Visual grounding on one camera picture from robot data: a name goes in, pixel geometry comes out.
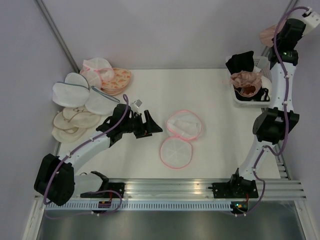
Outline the pink trimmed mesh laundry bag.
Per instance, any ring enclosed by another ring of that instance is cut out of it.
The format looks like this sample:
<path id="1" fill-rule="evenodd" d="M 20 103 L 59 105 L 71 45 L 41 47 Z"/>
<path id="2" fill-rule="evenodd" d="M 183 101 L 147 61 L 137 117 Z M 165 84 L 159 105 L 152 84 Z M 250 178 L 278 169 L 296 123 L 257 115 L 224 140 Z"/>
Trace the pink trimmed mesh laundry bag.
<path id="1" fill-rule="evenodd" d="M 168 118 L 166 129 L 170 136 L 162 142 L 159 150 L 160 159 L 171 169 L 183 169 L 192 160 L 191 142 L 201 135 L 203 123 L 194 112 L 180 110 Z"/>

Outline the pale pink bra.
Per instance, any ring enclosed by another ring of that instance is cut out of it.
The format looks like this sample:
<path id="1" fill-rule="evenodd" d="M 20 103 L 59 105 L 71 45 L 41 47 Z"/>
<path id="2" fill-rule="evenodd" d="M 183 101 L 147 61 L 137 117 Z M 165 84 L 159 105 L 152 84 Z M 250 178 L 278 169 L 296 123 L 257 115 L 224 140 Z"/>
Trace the pale pink bra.
<path id="1" fill-rule="evenodd" d="M 271 48 L 274 45 L 273 38 L 276 32 L 276 28 L 277 28 L 277 25 L 275 24 L 259 33 L 259 40 L 262 45 L 268 48 Z"/>

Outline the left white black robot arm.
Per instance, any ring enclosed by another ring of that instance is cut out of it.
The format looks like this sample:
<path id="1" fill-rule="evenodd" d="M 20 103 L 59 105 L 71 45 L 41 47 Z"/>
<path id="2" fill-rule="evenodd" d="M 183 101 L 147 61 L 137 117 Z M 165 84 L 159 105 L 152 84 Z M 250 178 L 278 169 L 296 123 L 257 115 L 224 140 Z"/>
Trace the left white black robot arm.
<path id="1" fill-rule="evenodd" d="M 118 104 L 111 116 L 99 125 L 93 136 L 75 149 L 63 154 L 44 156 L 34 183 L 34 190 L 43 195 L 45 205 L 66 204 L 73 196 L 104 198 L 117 191 L 109 186 L 109 178 L 98 171 L 85 175 L 76 172 L 97 154 L 109 149 L 124 134 L 135 138 L 150 137 L 163 129 L 153 120 L 148 110 L 137 113 L 127 104 Z"/>

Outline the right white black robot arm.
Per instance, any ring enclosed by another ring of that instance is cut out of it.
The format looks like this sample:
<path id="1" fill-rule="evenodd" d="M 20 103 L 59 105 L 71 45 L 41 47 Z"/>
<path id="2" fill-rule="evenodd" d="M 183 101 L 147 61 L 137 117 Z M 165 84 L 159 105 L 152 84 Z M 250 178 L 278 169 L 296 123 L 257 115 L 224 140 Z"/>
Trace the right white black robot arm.
<path id="1" fill-rule="evenodd" d="M 292 88 L 299 59 L 295 47 L 303 37 L 306 24 L 302 20 L 289 18 L 281 20 L 280 25 L 282 29 L 274 32 L 274 43 L 268 54 L 271 99 L 268 107 L 255 119 L 252 146 L 245 161 L 231 177 L 235 181 L 228 185 L 229 194 L 235 198 L 246 192 L 245 183 L 251 184 L 258 179 L 257 170 L 265 154 L 278 155 L 274 147 L 279 141 L 286 144 L 290 131 L 300 119 L 299 114 L 294 112 Z"/>

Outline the orange floral laundry bag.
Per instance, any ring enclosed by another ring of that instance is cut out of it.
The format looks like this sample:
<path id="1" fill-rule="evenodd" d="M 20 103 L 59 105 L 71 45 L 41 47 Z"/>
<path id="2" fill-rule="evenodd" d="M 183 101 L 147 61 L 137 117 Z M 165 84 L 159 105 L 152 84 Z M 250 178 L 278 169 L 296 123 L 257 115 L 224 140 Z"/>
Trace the orange floral laundry bag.
<path id="1" fill-rule="evenodd" d="M 132 72 L 124 68 L 113 67 L 112 69 L 114 71 L 113 79 L 103 81 L 100 89 L 107 95 L 116 96 L 127 88 L 132 78 Z"/>

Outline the pink mesh laundry bag stack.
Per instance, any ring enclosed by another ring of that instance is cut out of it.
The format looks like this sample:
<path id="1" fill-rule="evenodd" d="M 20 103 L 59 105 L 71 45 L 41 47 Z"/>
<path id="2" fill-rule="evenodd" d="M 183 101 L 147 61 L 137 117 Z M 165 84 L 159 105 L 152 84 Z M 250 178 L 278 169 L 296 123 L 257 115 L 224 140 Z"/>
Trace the pink mesh laundry bag stack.
<path id="1" fill-rule="evenodd" d="M 83 60 L 80 74 L 85 77 L 90 87 L 101 88 L 103 84 L 114 78 L 115 72 L 106 59 L 96 57 Z"/>

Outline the white grey trimmed laundry bag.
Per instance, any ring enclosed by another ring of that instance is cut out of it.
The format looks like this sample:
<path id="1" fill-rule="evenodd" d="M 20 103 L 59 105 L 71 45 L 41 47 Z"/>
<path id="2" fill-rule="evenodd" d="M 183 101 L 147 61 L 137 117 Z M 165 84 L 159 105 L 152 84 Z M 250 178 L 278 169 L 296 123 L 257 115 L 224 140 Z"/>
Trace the white grey trimmed laundry bag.
<path id="1" fill-rule="evenodd" d="M 58 81 L 52 87 L 52 101 L 62 107 L 82 107 L 89 96 L 88 81 L 75 72 L 69 73 L 63 82 Z"/>

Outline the pink bra in basket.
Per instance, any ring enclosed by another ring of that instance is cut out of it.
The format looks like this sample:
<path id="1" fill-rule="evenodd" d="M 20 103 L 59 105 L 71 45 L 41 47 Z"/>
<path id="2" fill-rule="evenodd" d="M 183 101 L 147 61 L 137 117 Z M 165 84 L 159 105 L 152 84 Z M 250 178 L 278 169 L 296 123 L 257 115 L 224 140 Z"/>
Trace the pink bra in basket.
<path id="1" fill-rule="evenodd" d="M 232 74 L 228 79 L 224 79 L 222 83 L 232 86 L 233 91 L 241 97 L 251 98 L 261 89 L 262 76 L 261 72 L 241 71 Z"/>

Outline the white bra in basket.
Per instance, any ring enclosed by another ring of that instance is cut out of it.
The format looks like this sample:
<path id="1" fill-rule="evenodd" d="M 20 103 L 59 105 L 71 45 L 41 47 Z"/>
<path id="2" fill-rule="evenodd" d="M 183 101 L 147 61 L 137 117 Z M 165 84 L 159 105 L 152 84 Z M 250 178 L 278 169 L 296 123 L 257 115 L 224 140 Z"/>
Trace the white bra in basket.
<path id="1" fill-rule="evenodd" d="M 265 77 L 264 75 L 261 77 L 261 86 L 264 89 L 268 89 L 268 96 L 271 98 L 272 97 L 272 81 Z"/>

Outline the black garment in basket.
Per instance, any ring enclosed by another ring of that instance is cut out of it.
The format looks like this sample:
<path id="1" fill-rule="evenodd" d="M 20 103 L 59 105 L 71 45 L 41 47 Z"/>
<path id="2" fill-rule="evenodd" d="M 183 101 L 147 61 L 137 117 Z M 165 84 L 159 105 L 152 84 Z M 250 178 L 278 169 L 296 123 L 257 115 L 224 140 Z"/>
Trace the black garment in basket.
<path id="1" fill-rule="evenodd" d="M 226 68 L 229 73 L 236 74 L 241 71 L 253 72 L 254 70 L 254 51 L 247 51 L 240 54 L 234 54 L 231 58 L 225 63 Z"/>

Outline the white plastic basket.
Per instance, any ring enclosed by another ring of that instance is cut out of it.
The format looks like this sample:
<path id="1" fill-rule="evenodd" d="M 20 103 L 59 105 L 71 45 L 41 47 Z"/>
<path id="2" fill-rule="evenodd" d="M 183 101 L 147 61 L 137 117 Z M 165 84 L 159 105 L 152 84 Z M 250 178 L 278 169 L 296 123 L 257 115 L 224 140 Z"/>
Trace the white plastic basket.
<path id="1" fill-rule="evenodd" d="M 269 70 L 270 63 L 268 59 L 264 56 L 252 56 L 253 61 L 253 73 L 256 75 L 260 75 L 259 83 L 255 83 L 253 85 L 248 85 L 247 89 L 251 92 L 254 91 L 253 94 L 245 94 L 243 95 L 242 88 L 237 87 L 229 80 L 231 96 L 233 99 L 233 103 L 236 107 L 240 108 L 260 108 L 265 109 L 269 107 L 272 97 L 272 76 Z"/>

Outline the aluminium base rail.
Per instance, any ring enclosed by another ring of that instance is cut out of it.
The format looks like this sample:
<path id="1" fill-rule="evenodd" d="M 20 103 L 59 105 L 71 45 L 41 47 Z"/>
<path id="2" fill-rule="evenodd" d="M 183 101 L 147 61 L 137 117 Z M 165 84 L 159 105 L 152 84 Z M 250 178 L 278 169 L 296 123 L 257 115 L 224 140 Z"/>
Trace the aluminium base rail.
<path id="1" fill-rule="evenodd" d="M 123 197 L 131 200 L 245 200 L 214 198 L 212 183 L 226 183 L 227 179 L 109 179 L 110 183 L 124 183 Z M 256 180 L 258 198 L 265 201 L 305 200 L 306 194 L 298 180 Z"/>

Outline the left aluminium frame post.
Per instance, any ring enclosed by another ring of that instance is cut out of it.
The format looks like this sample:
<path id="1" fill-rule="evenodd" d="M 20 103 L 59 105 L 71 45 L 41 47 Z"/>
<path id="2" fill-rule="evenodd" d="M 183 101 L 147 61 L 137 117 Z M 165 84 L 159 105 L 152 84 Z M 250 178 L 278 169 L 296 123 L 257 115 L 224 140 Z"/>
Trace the left aluminium frame post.
<path id="1" fill-rule="evenodd" d="M 48 10 L 45 2 L 43 0 L 34 0 L 33 2 L 37 6 L 41 15 L 43 16 L 44 21 L 46 22 L 47 26 L 49 27 L 51 33 L 53 34 L 56 42 L 58 43 L 59 47 L 61 48 L 64 56 L 66 57 L 68 63 L 70 64 L 72 70 L 76 73 L 79 73 L 80 69 L 79 69 L 69 47 L 67 46 L 60 30 L 58 29 L 50 11 Z"/>

